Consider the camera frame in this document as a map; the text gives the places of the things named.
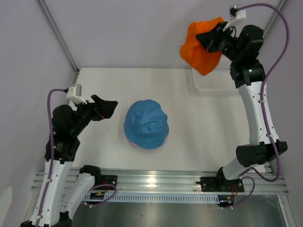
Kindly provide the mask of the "orange bucket hat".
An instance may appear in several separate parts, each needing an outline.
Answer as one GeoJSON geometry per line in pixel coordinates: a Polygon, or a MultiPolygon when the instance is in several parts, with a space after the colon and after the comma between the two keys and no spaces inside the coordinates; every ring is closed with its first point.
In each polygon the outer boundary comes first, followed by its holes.
{"type": "Polygon", "coordinates": [[[208,53],[196,39],[196,35],[211,31],[220,22],[223,22],[221,17],[210,21],[192,22],[187,29],[185,43],[179,50],[180,57],[203,76],[217,67],[222,54],[219,51],[208,53]]]}

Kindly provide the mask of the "blue bucket hat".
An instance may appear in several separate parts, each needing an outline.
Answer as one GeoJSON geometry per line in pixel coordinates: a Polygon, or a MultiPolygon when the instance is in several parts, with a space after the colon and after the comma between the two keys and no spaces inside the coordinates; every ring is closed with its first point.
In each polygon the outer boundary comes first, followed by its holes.
{"type": "Polygon", "coordinates": [[[151,99],[133,103],[124,121],[124,133],[156,134],[169,131],[168,116],[161,105],[151,99]]]}

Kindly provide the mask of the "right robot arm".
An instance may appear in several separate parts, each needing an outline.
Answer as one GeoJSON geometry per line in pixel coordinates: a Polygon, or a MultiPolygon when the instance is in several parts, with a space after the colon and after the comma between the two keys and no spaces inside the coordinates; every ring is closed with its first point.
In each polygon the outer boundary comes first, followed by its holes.
{"type": "Polygon", "coordinates": [[[238,37],[221,22],[209,32],[196,35],[208,53],[221,52],[230,61],[230,75],[246,111],[249,125],[249,144],[236,148],[236,158],[221,167],[215,177],[200,179],[203,191],[228,192],[242,184],[243,175],[266,162],[276,160],[288,149],[273,125],[266,95],[264,68],[257,56],[263,45],[263,30],[255,25],[245,26],[238,37]]]}

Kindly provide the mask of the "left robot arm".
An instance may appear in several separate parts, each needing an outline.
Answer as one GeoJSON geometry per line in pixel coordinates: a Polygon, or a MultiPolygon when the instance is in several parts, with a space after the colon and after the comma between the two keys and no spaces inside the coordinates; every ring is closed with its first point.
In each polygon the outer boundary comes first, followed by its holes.
{"type": "Polygon", "coordinates": [[[45,173],[36,207],[22,227],[70,227],[75,211],[85,195],[95,189],[117,191],[115,183],[103,181],[101,169],[84,165],[66,196],[66,179],[80,146],[78,136],[91,121],[109,119],[118,102],[106,101],[92,95],[92,102],[60,105],[50,113],[50,137],[45,152],[45,173]]]}

